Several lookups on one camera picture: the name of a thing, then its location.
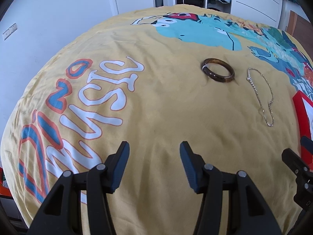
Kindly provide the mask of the dark tortoiseshell bangle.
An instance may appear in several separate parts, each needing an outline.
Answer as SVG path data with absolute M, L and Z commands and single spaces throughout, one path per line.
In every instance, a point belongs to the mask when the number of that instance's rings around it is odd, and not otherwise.
M 234 69 L 225 61 L 207 58 L 201 63 L 202 72 L 217 82 L 228 83 L 235 79 Z

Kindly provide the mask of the red jewelry box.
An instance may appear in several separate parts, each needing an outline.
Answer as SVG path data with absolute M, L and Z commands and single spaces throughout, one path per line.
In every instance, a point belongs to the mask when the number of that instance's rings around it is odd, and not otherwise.
M 298 118 L 300 138 L 305 136 L 312 141 L 312 101 L 300 90 L 292 100 Z M 312 146 L 306 147 L 301 143 L 301 158 L 312 170 Z

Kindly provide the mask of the wooden headboard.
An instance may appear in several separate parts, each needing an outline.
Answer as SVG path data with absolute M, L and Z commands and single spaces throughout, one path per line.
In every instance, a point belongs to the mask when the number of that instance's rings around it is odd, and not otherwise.
M 303 17 L 296 14 L 296 12 L 290 11 L 290 17 L 286 31 L 291 36 L 296 38 L 297 41 L 299 41 L 299 43 L 305 49 L 309 57 L 312 58 L 313 53 L 312 24 Z

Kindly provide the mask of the yellow dinosaur print duvet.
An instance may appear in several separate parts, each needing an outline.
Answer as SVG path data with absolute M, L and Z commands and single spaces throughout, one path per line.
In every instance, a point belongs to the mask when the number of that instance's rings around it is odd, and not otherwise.
M 207 58 L 228 63 L 235 79 L 206 76 Z M 64 171 L 86 172 L 127 141 L 109 197 L 117 233 L 191 234 L 201 198 L 180 161 L 187 141 L 221 171 L 246 171 L 286 234 L 300 207 L 281 153 L 299 149 L 299 90 L 312 97 L 312 58 L 282 30 L 190 5 L 114 16 L 26 86 L 1 142 L 8 187 L 30 225 Z

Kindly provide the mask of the folded black clothes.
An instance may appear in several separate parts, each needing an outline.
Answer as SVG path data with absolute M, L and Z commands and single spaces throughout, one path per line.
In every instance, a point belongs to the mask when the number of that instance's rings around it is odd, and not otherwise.
M 204 7 L 205 0 L 177 0 L 177 4 L 194 5 L 198 7 Z

